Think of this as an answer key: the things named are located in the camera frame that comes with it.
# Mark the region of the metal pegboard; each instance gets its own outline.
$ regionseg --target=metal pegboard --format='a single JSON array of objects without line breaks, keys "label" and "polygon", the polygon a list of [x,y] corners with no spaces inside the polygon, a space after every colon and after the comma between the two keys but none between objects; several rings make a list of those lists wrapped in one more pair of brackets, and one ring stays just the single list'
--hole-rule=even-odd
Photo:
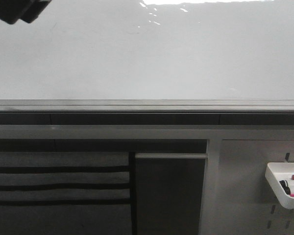
[{"label": "metal pegboard", "polygon": [[213,234],[294,235],[294,210],[283,208],[265,179],[268,162],[283,162],[294,141],[223,141]]}]

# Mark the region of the white surface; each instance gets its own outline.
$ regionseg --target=white surface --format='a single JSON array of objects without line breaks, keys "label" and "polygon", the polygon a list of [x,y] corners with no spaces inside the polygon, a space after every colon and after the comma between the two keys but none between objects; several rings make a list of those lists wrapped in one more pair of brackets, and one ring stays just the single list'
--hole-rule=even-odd
[{"label": "white surface", "polygon": [[54,0],[0,21],[0,99],[294,99],[294,0]]},{"label": "white surface", "polygon": [[268,0],[143,0],[146,5],[182,4],[182,3],[206,3],[206,2],[242,2],[242,1],[268,1]]},{"label": "white surface", "polygon": [[294,174],[294,163],[268,163],[266,169],[266,179],[268,180],[274,194],[280,204],[287,209],[294,209],[294,197],[285,193],[280,180],[287,180],[292,183],[290,177]]}]

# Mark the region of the gray fabric panel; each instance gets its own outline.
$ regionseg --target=gray fabric panel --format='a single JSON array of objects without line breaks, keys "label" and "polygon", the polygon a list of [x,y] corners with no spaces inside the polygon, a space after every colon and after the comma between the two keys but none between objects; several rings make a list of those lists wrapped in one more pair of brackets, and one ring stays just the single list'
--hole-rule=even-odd
[{"label": "gray fabric panel", "polygon": [[128,165],[128,153],[0,152],[0,166],[118,166]]},{"label": "gray fabric panel", "polygon": [[[128,153],[0,152],[0,167],[119,166]],[[2,186],[128,183],[128,172],[0,174]],[[1,201],[130,198],[128,189],[0,191]],[[0,235],[131,235],[130,205],[0,206]]]},{"label": "gray fabric panel", "polygon": [[41,201],[78,199],[126,199],[128,189],[56,189],[44,191],[0,191],[0,200]]},{"label": "gray fabric panel", "polygon": [[128,172],[0,174],[0,185],[42,185],[57,183],[121,184],[128,182]]},{"label": "gray fabric panel", "polygon": [[129,205],[0,206],[0,235],[131,235]]}]

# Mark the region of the gray metal frame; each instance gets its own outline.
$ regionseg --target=gray metal frame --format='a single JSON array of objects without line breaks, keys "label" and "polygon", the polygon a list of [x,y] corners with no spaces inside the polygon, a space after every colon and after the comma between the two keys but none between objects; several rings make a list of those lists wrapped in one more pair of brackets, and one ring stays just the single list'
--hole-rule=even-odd
[{"label": "gray metal frame", "polygon": [[199,227],[201,235],[210,235],[222,141],[294,141],[294,126],[0,125],[0,139],[208,139]]},{"label": "gray metal frame", "polygon": [[0,100],[0,112],[280,112],[294,100]]},{"label": "gray metal frame", "polygon": [[196,153],[136,153],[135,158],[151,159],[207,159],[207,154]]}]

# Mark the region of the dark gray panel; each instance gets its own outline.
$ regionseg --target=dark gray panel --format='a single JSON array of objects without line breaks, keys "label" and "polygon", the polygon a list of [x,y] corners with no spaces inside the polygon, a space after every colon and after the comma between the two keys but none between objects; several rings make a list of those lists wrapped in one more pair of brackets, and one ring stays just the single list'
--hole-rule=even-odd
[{"label": "dark gray panel", "polygon": [[55,140],[55,144],[58,151],[206,153],[207,148],[207,140]]},{"label": "dark gray panel", "polygon": [[128,189],[54,189],[42,191],[0,191],[3,201],[53,201],[128,199]]},{"label": "dark gray panel", "polygon": [[0,166],[117,166],[128,165],[128,153],[0,152]]},{"label": "dark gray panel", "polygon": [[139,235],[197,235],[205,160],[136,159]]},{"label": "dark gray panel", "polygon": [[220,125],[294,125],[294,114],[223,114]]},{"label": "dark gray panel", "polygon": [[128,172],[115,173],[58,173],[54,174],[35,174],[30,177],[26,174],[0,174],[0,185],[20,185],[26,182],[27,185],[59,184],[59,183],[83,183],[83,184],[124,184],[128,183]]},{"label": "dark gray panel", "polygon": [[2,140],[0,139],[0,151],[55,151],[54,140]]},{"label": "dark gray panel", "polygon": [[57,125],[217,125],[217,114],[51,114]]},{"label": "dark gray panel", "polygon": [[131,235],[130,205],[0,206],[0,235]]},{"label": "dark gray panel", "polygon": [[0,125],[50,125],[49,114],[0,114]]}]

